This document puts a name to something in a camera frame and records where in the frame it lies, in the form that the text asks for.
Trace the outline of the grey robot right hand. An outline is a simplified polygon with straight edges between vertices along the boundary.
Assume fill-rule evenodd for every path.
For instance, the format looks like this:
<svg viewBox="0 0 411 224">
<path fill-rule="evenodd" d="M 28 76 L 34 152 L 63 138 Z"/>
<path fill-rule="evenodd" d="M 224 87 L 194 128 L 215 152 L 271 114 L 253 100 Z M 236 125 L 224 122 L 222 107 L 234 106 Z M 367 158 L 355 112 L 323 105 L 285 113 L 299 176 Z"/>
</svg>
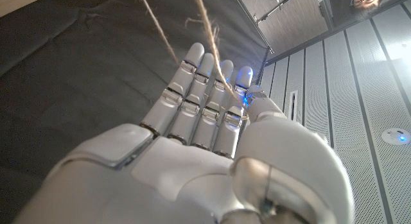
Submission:
<svg viewBox="0 0 411 224">
<path fill-rule="evenodd" d="M 352 223 L 347 171 L 233 64 L 193 44 L 138 125 L 67 154 L 17 223 Z"/>
</svg>

